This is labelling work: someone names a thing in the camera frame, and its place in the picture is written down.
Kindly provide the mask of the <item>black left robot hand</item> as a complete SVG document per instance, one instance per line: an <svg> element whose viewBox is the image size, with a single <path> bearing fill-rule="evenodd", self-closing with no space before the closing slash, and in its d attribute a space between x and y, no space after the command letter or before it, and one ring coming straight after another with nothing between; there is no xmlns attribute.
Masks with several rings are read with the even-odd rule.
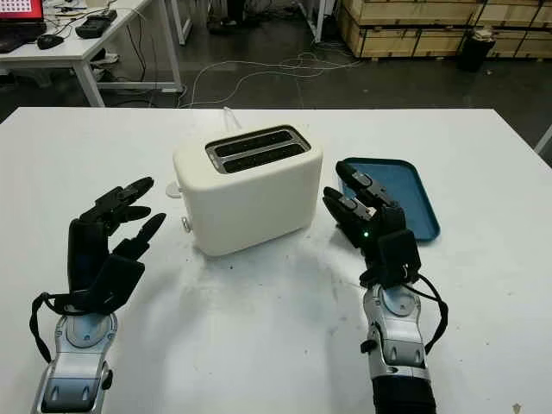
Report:
<svg viewBox="0 0 552 414"><path fill-rule="evenodd" d="M124 187L117 186L96 199L94 205L71 221L68 239L68 281L71 292L89 294L99 303L126 301L136 288L145 266L140 258L166 219L136 206L154 185L145 177ZM109 248L109 238L123 223L145 218L137 235Z"/></svg>

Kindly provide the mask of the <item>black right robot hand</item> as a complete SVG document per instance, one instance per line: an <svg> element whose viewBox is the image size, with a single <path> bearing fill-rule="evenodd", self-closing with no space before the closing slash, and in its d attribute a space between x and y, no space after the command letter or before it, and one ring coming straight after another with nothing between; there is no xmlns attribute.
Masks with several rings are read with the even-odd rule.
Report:
<svg viewBox="0 0 552 414"><path fill-rule="evenodd" d="M340 160L336 172L354 195L349 198L326 186L323 203L337 227L358 248L367 270L359 277L367 289L385 288L417 281L415 239L406 226L405 213L379 182Z"/></svg>

